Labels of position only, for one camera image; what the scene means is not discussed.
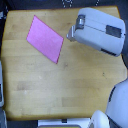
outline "wooden tabletop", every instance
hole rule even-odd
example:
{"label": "wooden tabletop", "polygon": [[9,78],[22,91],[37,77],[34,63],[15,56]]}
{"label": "wooden tabletop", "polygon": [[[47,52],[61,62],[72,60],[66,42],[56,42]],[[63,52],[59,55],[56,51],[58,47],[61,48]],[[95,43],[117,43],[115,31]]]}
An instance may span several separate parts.
{"label": "wooden tabletop", "polygon": [[[96,9],[119,17],[116,7]],[[121,56],[112,57],[66,39],[79,9],[10,11],[2,42],[7,119],[91,117],[105,112],[112,87],[126,78]],[[58,64],[26,37],[36,15],[64,37]]]}

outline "pink sheet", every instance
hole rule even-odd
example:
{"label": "pink sheet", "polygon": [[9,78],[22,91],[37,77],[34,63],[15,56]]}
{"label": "pink sheet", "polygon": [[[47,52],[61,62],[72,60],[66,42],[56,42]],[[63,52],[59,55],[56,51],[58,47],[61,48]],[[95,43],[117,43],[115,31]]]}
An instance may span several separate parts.
{"label": "pink sheet", "polygon": [[51,61],[58,62],[63,37],[36,16],[33,18],[27,41]]}

